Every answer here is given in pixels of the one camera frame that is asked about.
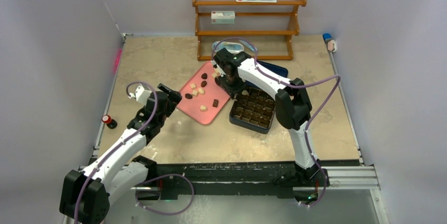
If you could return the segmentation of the dark rectangular chocolate piece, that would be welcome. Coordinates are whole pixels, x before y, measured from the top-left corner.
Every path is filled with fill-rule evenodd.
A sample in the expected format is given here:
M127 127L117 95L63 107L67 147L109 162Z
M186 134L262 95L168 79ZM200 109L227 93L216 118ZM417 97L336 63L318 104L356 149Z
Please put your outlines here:
M214 100L213 100L213 103L212 103L212 106L213 106L214 108L217 108L217 107L219 106L219 100L218 100L218 99L214 99Z

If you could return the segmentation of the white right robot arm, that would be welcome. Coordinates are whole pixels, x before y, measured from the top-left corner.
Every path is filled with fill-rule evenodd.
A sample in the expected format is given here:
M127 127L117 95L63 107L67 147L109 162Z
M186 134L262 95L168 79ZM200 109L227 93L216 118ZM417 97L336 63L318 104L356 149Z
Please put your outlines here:
M211 63L219 71L216 83L231 98L242 92L247 82L259 87L275 100L276 119L288 130L294 148L297 181L307 186L316 180L312 167L316 158L309 149L310 137L306 127L310 123L312 104L301 79L290 80L259 64L245 52L232 54L225 48L212 57Z

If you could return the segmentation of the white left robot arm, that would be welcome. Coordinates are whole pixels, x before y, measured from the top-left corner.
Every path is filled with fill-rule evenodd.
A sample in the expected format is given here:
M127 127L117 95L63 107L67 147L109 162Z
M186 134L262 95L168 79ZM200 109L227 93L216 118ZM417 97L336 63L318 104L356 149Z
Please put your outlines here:
M101 223L110 206L131 187L157 181L156 163L144 157L131 158L160 133L180 103L182 95L163 84L156 89L139 82L127 96L143 104L117 141L82 171L71 170L64 178L60 213L74 223Z

